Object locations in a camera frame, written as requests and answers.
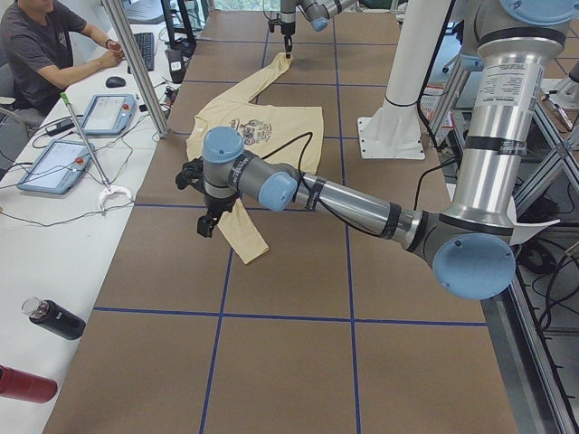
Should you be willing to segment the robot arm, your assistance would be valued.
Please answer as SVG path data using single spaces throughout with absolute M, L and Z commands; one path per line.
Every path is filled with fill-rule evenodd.
M 244 149 L 232 128 L 215 127 L 203 142 L 195 183 L 207 208 L 197 222 L 199 234 L 210 237 L 240 195 L 274 212 L 299 203 L 399 243 L 456 296 L 497 295 L 515 276 L 513 247 L 544 229 L 543 223 L 517 221 L 512 192 L 546 65 L 564 49 L 577 15 L 575 1 L 468 3 L 463 43 L 474 48 L 483 69 L 458 181 L 445 210 L 407 210 L 299 165 L 269 163 Z
M 291 57 L 292 37 L 296 32 L 297 11 L 300 10 L 315 32 L 324 30 L 331 18 L 352 6 L 355 0 L 282 0 L 280 10 L 273 17 L 268 17 L 271 33 L 279 27 L 284 38 L 284 50 L 287 59 Z

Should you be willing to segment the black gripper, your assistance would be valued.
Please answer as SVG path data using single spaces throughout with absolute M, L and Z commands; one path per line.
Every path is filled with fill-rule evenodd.
M 214 226 L 221 220 L 225 212 L 231 212 L 237 200 L 237 193 L 231 193 L 225 197 L 216 197 L 204 193 L 204 203 L 207 207 L 207 213 L 197 220 L 196 231 L 202 237 L 212 237 Z
M 285 57 L 290 58 L 292 52 L 292 37 L 295 34 L 295 23 L 282 22 L 280 29 L 284 36 Z

